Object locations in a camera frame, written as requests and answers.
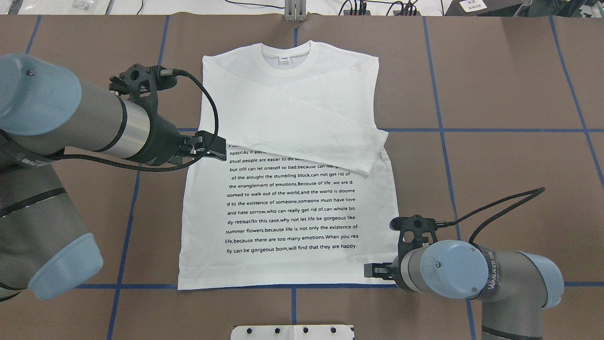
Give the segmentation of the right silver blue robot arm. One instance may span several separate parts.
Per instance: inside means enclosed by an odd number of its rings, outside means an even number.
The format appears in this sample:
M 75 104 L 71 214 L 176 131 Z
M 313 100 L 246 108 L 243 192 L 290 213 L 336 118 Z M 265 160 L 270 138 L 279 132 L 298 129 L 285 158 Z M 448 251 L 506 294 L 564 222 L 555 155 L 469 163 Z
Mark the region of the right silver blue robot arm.
M 399 250 L 390 263 L 364 265 L 367 278 L 399 288 L 482 303 L 484 340 L 541 340 L 543 312 L 560 303 L 562 273 L 552 260 L 522 251 L 496 251 L 460 240 Z

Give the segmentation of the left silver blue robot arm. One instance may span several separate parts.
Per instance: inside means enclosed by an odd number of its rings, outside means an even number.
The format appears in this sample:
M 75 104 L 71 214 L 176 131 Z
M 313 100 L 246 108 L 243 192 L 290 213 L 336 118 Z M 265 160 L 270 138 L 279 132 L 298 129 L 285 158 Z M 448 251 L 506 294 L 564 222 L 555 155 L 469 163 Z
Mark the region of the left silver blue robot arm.
M 203 157 L 225 161 L 216 104 L 193 75 L 134 64 L 107 90 L 65 67 L 28 54 L 7 54 L 1 70 L 1 300 L 24 290 L 48 300 L 103 267 L 91 234 L 52 162 L 83 160 L 167 172 Z M 214 131 L 193 136 L 158 113 L 158 92 L 192 80 L 209 100 Z

